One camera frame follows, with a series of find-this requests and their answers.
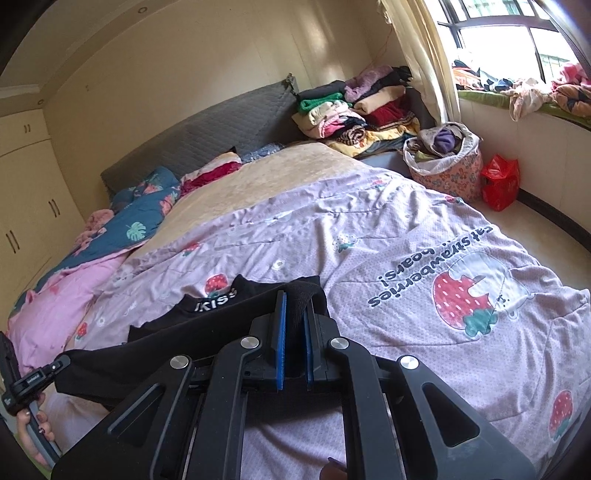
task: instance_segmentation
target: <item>headboard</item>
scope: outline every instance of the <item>headboard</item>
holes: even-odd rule
[[[269,143],[306,140],[291,119],[298,92],[295,78],[243,93],[171,126],[128,153],[100,176],[111,196],[141,182],[156,167],[178,178],[236,147],[239,155]]]

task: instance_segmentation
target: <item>orange cord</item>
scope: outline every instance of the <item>orange cord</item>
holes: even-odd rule
[[[392,25],[390,25],[390,32],[388,33],[388,36],[386,37],[386,41],[384,42],[384,45],[382,45],[379,50],[378,50],[378,54],[375,56],[375,58],[372,59],[372,61],[369,63],[369,65],[367,65],[363,70],[361,70],[361,72],[359,72],[359,75],[361,75],[363,72],[365,72],[368,68],[370,68],[372,65],[375,65],[375,63],[382,58],[384,55],[386,55],[386,52],[388,51],[388,42],[390,40],[390,36],[392,36],[392,32],[394,32],[394,27]]]

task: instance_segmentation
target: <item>fingernail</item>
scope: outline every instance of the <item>fingernail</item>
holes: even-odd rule
[[[341,472],[347,473],[347,466],[343,462],[339,462],[338,460],[336,460],[332,457],[329,457],[328,460],[329,460],[329,463],[331,463],[335,468],[337,468]]]

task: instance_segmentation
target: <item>beige blanket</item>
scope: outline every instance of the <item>beige blanket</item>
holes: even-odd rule
[[[282,192],[315,181],[367,168],[318,142],[288,147],[244,165],[240,170],[179,200],[150,241],[129,258],[137,258],[183,236],[191,228],[226,213],[251,207]]]

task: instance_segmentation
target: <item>plastic bag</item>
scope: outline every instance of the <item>plastic bag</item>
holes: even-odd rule
[[[521,175],[517,160],[495,155],[482,172],[482,198],[496,212],[506,209],[517,198]]]

